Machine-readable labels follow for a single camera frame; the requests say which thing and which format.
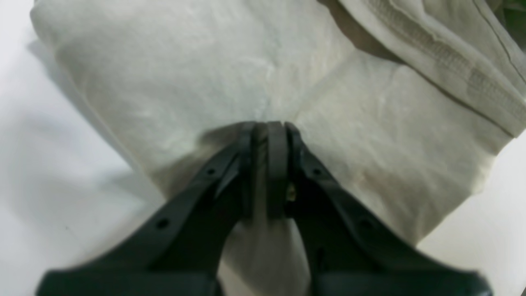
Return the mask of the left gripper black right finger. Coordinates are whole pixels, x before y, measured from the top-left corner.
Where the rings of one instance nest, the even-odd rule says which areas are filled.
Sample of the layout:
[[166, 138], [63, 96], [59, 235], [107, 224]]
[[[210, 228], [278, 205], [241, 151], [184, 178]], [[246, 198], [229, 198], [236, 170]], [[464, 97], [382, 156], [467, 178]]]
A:
[[269, 219], [292, 219], [313, 296], [491, 296], [486, 279], [448, 267], [391, 232], [308, 149], [292, 123], [265, 124]]

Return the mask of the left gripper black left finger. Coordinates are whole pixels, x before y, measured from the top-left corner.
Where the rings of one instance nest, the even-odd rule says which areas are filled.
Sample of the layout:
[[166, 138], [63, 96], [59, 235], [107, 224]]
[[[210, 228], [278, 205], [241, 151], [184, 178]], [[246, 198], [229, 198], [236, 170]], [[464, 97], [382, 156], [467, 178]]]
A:
[[211, 157], [181, 193], [111, 251], [49, 271], [38, 296], [223, 296], [217, 277], [226, 238], [250, 219], [255, 122]]

